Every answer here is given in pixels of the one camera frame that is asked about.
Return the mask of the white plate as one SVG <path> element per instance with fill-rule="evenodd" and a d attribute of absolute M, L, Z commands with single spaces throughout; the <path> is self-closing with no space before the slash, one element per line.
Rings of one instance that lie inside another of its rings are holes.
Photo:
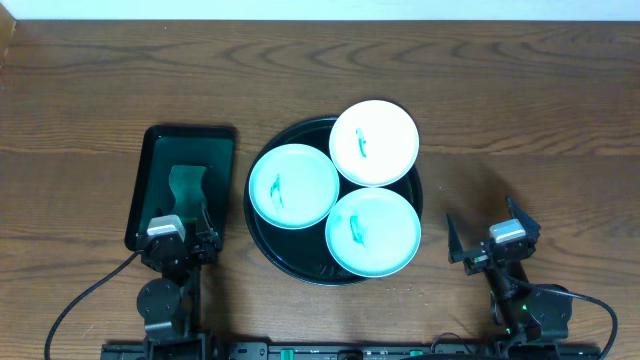
<path fill-rule="evenodd" d="M 329 136 L 330 157 L 347 180 L 364 187 L 396 182 L 414 165 L 419 133 L 400 106 L 383 100 L 356 103 L 339 115 Z"/>

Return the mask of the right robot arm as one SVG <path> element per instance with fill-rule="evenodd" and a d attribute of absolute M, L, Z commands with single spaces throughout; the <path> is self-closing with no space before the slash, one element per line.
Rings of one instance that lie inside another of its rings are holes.
<path fill-rule="evenodd" d="M 511 219 L 489 228 L 489 238 L 465 250 L 453 219 L 446 217 L 450 263 L 461 262 L 465 273 L 482 273 L 491 290 L 494 320 L 507 334 L 495 340 L 495 351 L 507 356 L 517 347 L 554 346 L 568 337 L 572 300 L 554 284 L 533 285 L 522 262 L 536 251 L 541 226 L 511 198 L 506 198 Z"/>

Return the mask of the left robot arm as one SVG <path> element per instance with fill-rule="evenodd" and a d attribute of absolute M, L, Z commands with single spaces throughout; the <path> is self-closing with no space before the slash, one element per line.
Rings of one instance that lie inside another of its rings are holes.
<path fill-rule="evenodd" d="M 136 236 L 142 263 L 161 274 L 136 300 L 147 359 L 216 359 L 222 352 L 213 333 L 201 328 L 201 273 L 217 260 L 223 240 L 205 201 L 194 215 L 189 221 L 176 214 L 155 217 Z"/>

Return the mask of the green sponge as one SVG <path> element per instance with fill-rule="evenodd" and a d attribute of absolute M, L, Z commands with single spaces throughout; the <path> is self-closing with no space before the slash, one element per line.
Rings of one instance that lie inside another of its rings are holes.
<path fill-rule="evenodd" d="M 169 187 L 175 198 L 171 215 L 183 223 L 195 223 L 206 204 L 202 180 L 206 168 L 203 166 L 175 165 L 169 174 Z"/>

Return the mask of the mint green plate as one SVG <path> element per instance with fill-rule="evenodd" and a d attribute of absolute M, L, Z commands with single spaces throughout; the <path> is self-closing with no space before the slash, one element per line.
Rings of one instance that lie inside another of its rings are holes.
<path fill-rule="evenodd" d="M 327 155 L 304 144 L 277 146 L 261 156 L 248 182 L 253 209 L 267 223 L 286 230 L 324 219 L 340 192 L 338 172 Z"/>
<path fill-rule="evenodd" d="M 342 197 L 325 226 L 328 250 L 345 270 L 366 278 L 386 277 L 404 268 L 421 241 L 412 205 L 385 188 L 362 188 Z"/>

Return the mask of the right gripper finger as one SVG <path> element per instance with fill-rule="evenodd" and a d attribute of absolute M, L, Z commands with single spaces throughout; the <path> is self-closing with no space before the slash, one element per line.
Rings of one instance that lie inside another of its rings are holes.
<path fill-rule="evenodd" d="M 540 225 L 525 213 L 509 195 L 505 197 L 505 201 L 512 218 L 520 222 L 525 233 L 527 235 L 538 235 Z"/>
<path fill-rule="evenodd" d="M 448 261 L 450 264 L 453 264 L 464 259 L 464 251 L 453 219 L 449 214 L 446 214 L 446 223 L 448 228 Z"/>

